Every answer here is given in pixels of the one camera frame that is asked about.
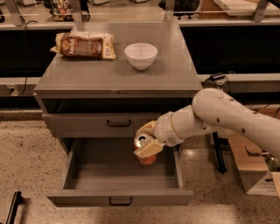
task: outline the gray tabletop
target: gray tabletop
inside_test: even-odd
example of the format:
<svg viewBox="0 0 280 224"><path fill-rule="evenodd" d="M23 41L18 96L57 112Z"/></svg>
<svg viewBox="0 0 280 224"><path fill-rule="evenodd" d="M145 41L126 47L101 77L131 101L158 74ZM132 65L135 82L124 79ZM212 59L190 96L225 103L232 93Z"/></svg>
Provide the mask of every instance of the gray tabletop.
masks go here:
<svg viewBox="0 0 280 224"><path fill-rule="evenodd" d="M201 89L176 22L86 23L82 30L114 34L116 58L69 59L57 54L36 86L37 94L190 96ZM150 43L158 49L155 62L144 71L133 68L124 54L126 46L137 42Z"/></svg>

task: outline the white bowl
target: white bowl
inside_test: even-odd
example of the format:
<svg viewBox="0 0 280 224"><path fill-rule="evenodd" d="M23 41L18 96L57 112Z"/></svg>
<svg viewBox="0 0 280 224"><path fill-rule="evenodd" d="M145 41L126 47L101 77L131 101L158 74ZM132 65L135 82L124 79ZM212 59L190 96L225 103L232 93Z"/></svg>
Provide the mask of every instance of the white bowl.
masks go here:
<svg viewBox="0 0 280 224"><path fill-rule="evenodd" d="M135 43L128 45L124 53L129 63L138 70L148 68L155 60L158 49L154 45Z"/></svg>

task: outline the white robotic arm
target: white robotic arm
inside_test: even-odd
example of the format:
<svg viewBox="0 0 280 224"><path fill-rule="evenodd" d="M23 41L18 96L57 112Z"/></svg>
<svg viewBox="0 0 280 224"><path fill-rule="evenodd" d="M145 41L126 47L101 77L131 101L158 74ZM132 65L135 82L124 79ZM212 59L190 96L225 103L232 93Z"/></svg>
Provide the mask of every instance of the white robotic arm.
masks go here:
<svg viewBox="0 0 280 224"><path fill-rule="evenodd" d="M215 132L220 127L234 130L276 158L280 158L280 121L241 105L215 88L200 90L192 105L160 116L144 125L135 137L135 154L148 158L165 145L181 144L191 136Z"/></svg>

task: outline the open drawer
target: open drawer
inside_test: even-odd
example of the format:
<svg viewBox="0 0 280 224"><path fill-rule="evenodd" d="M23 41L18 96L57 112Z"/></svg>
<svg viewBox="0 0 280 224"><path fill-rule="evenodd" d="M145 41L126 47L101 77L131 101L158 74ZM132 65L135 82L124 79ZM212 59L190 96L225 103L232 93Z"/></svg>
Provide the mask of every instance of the open drawer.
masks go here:
<svg viewBox="0 0 280 224"><path fill-rule="evenodd" d="M43 114L54 137L133 137L159 113Z"/></svg>
<svg viewBox="0 0 280 224"><path fill-rule="evenodd" d="M62 190L48 199L57 207L179 206L192 196L183 188L175 147L143 165L133 154L133 137L118 137L75 139Z"/></svg>

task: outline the drawer handle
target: drawer handle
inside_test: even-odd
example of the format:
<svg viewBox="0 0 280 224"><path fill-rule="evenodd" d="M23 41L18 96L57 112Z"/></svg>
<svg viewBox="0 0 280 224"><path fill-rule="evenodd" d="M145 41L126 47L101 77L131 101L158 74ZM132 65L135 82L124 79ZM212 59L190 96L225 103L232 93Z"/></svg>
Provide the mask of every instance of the drawer handle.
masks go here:
<svg viewBox="0 0 280 224"><path fill-rule="evenodd" d="M112 202L112 197L108 198L108 203L112 206L112 207L128 207L132 204L132 197L129 198L129 202L128 203L113 203Z"/></svg>
<svg viewBox="0 0 280 224"><path fill-rule="evenodd" d="M131 125L131 120L128 123L113 123L110 120L107 120L107 126L110 128L127 128Z"/></svg>

